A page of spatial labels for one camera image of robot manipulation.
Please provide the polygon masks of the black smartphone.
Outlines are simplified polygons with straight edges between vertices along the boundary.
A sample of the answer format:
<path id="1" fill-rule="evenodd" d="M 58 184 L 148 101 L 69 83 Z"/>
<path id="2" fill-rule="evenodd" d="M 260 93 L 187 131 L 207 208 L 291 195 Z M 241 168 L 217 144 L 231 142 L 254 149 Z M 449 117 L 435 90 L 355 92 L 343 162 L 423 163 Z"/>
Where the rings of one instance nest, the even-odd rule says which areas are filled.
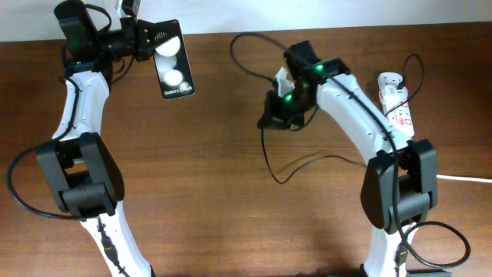
<path id="1" fill-rule="evenodd" d="M 155 48 L 153 58 L 164 99 L 188 97 L 195 93 L 182 32 L 179 37 L 176 36 Z"/>

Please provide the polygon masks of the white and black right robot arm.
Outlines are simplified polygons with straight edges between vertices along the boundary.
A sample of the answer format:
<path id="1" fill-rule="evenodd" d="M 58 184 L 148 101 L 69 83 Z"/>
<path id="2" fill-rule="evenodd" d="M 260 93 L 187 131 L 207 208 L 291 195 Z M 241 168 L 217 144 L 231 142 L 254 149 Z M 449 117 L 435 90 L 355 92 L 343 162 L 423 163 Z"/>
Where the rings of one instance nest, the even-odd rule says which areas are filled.
<path id="1" fill-rule="evenodd" d="M 415 142 L 379 111 L 339 59 L 320 60 L 308 41 L 284 50 L 286 67 L 272 78 L 257 127 L 299 131 L 308 111 L 326 112 L 364 160 L 361 204 L 371 222 L 368 257 L 361 276 L 410 276 L 407 258 L 414 233 L 437 205 L 437 153 Z"/>

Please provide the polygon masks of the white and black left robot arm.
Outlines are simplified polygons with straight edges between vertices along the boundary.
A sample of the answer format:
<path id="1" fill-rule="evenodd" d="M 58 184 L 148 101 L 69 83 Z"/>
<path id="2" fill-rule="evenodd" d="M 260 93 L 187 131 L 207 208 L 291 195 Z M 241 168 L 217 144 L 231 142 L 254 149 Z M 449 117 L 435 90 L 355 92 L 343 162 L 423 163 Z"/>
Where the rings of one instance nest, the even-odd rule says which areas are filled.
<path id="1" fill-rule="evenodd" d="M 81 223 L 113 276 L 154 275 L 125 218 L 121 171 L 101 138 L 105 103 L 126 74 L 115 63 L 152 60 L 166 100 L 195 92 L 179 22 L 146 22 L 138 17 L 139 6 L 135 0 L 117 2 L 121 26 L 116 30 L 96 27 L 92 6 L 82 1 L 55 7 L 66 38 L 62 80 L 67 98 L 57 131 L 36 151 L 59 215 Z"/>

